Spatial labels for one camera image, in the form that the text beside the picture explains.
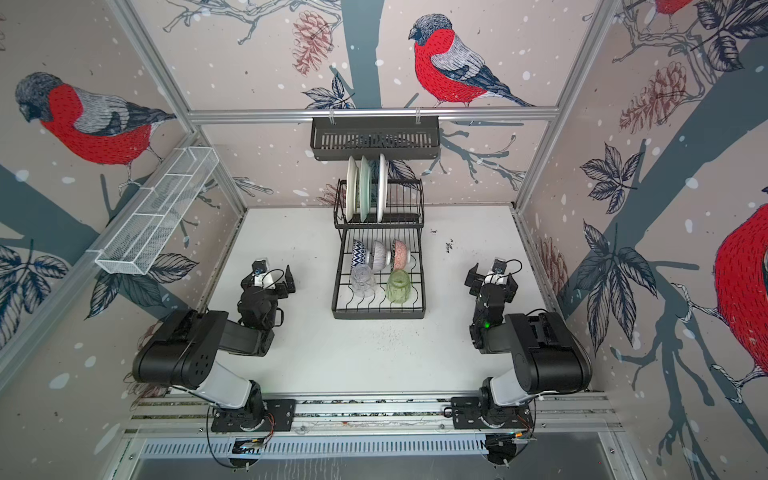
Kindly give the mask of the clear drinking glass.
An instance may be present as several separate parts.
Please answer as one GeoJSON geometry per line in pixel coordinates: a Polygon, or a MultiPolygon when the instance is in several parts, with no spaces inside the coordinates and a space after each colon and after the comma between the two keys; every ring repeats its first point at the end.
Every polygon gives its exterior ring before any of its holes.
{"type": "Polygon", "coordinates": [[[367,264],[354,266],[350,272],[350,288],[363,298],[376,293],[377,284],[372,269],[367,264]]]}

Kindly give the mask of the red patterned bowl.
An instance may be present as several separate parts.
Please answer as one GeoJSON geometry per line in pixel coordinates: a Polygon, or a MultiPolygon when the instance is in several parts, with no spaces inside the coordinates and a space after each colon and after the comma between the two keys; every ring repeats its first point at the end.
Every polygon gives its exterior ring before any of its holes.
{"type": "Polygon", "coordinates": [[[392,265],[394,270],[405,270],[410,262],[410,249],[402,240],[394,240],[392,247],[392,265]]]}

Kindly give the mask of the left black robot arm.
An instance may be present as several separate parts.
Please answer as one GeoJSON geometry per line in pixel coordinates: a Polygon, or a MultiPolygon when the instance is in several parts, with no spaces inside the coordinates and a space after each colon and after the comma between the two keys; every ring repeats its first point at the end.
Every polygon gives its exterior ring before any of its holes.
{"type": "Polygon", "coordinates": [[[208,428],[214,433],[288,432],[296,402],[265,399],[256,381],[225,367],[217,354],[266,356],[284,322],[279,301],[296,291],[295,281],[288,267],[271,269],[260,259],[240,286],[237,321],[220,310],[172,313],[140,349],[132,375],[139,383],[172,387],[208,402],[208,428]]]}

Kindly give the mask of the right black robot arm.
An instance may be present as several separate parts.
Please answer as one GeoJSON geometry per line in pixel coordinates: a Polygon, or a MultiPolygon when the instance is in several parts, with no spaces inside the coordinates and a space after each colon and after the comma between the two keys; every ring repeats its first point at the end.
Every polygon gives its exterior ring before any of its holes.
{"type": "Polygon", "coordinates": [[[547,394],[574,394],[592,378],[591,363],[560,314],[546,309],[507,313],[518,284],[496,259],[485,274],[473,266],[465,285],[475,298],[469,334],[484,355],[508,354],[512,367],[486,378],[475,397],[451,399],[456,429],[534,430],[531,408],[547,394]]]}

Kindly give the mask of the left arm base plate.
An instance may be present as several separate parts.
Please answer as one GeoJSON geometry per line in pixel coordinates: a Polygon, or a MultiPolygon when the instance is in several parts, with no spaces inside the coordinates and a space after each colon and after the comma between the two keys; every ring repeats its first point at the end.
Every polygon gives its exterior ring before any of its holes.
{"type": "Polygon", "coordinates": [[[294,399],[267,399],[240,409],[214,407],[210,430],[214,433],[288,432],[297,402],[294,399]]]}

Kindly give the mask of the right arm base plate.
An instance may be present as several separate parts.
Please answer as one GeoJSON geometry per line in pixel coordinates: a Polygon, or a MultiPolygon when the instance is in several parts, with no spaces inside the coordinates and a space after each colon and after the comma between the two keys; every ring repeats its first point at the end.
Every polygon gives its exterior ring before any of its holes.
{"type": "Polygon", "coordinates": [[[457,430],[530,430],[534,426],[532,413],[526,406],[500,407],[478,396],[452,397],[442,414],[457,430]]]}

